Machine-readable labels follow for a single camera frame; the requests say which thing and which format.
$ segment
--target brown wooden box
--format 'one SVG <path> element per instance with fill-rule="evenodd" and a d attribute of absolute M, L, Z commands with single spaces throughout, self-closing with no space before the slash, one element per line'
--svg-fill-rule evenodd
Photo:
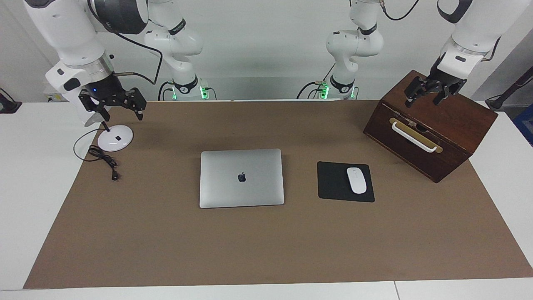
<path fill-rule="evenodd" d="M 438 183 L 472 156 L 497 114 L 462 95 L 436 106 L 430 94 L 407 108 L 404 91 L 416 76 L 425 78 L 411 71 L 383 97 L 364 133 Z"/>

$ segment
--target laptop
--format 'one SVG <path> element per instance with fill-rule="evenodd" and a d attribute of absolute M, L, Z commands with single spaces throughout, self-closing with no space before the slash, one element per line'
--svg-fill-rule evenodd
<path fill-rule="evenodd" d="M 201 208 L 284 203 L 280 149 L 202 152 Z"/>

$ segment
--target computer mouse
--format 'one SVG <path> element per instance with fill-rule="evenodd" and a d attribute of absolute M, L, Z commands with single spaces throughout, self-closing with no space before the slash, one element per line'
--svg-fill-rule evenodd
<path fill-rule="evenodd" d="M 364 194 L 366 192 L 366 180 L 363 171 L 359 168 L 348 168 L 348 179 L 350 180 L 350 186 L 352 191 L 356 194 Z"/>

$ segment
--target gray wall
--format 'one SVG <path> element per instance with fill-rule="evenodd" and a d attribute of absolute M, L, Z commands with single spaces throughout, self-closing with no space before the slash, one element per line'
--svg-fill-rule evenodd
<path fill-rule="evenodd" d="M 473 99 L 484 100 L 505 92 L 531 67 L 533 67 L 533 30 L 489 76 L 474 94 Z M 533 104 L 533 83 L 524 86 L 504 102 L 505 106 L 529 106 L 531 104 Z"/>
<path fill-rule="evenodd" d="M 453 1 L 441 1 L 442 6 Z M 389 14 L 404 14 L 412 1 L 390 1 Z M 347 0 L 180 0 L 188 26 L 205 40 L 202 54 L 192 57 L 200 77 L 216 88 L 220 99 L 294 98 L 309 81 L 321 80 L 333 64 L 326 38 L 335 30 L 356 26 L 349 18 Z M 22 0 L 0 0 L 2 58 L 0 85 L 23 101 L 42 101 L 44 74 L 57 62 L 55 51 L 43 40 Z M 454 26 L 440 18 L 436 0 L 420 1 L 405 20 L 392 22 L 380 14 L 385 47 L 376 57 L 358 59 L 360 99 L 379 99 L 410 70 L 427 75 Z M 502 38 L 498 56 L 478 66 L 463 94 L 470 97 L 512 49 L 533 28 L 533 5 Z M 142 41 L 142 36 L 132 37 Z M 143 48 L 110 33 L 99 39 L 114 54 L 115 69 L 153 77 L 157 58 Z M 159 84 L 169 80 L 163 68 Z M 121 79 L 125 88 L 137 86 L 155 100 L 158 86 L 142 79 Z"/>

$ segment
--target brown table surface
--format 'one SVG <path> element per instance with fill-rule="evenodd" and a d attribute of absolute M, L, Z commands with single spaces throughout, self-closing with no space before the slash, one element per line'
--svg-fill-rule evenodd
<path fill-rule="evenodd" d="M 25 288 L 533 277 L 469 162 L 441 183 L 362 134 L 376 101 L 150 102 L 84 162 Z M 200 209 L 200 153 L 280 148 L 286 204 Z M 368 164 L 376 202 L 318 198 L 317 162 Z"/>

